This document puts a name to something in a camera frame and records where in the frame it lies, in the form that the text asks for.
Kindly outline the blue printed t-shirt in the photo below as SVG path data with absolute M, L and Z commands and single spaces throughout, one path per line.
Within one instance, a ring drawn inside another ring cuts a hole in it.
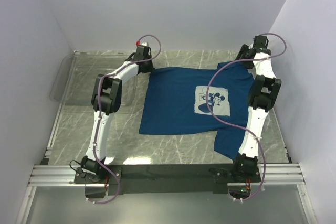
M 214 151 L 234 159 L 248 121 L 247 94 L 253 76 L 235 63 L 215 69 L 168 67 L 149 77 L 139 128 L 146 135 L 216 131 Z

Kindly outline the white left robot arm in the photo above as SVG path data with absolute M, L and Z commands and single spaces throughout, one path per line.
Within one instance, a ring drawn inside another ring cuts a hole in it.
M 91 97 L 94 110 L 92 134 L 86 154 L 80 162 L 91 182 L 99 183 L 108 174 L 103 168 L 106 144 L 110 125 L 121 106 L 123 86 L 138 74 L 153 70 L 152 49 L 144 42 L 137 45 L 136 51 L 118 69 L 96 77 Z

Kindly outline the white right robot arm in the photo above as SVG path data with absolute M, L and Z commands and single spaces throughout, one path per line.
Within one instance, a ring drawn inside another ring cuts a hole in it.
M 247 96 L 248 121 L 244 139 L 230 169 L 232 179 L 237 182 L 260 179 L 258 154 L 261 151 L 261 133 L 282 85 L 271 65 L 268 35 L 256 35 L 250 46 L 242 45 L 236 57 L 247 69 L 255 70 L 254 81 Z

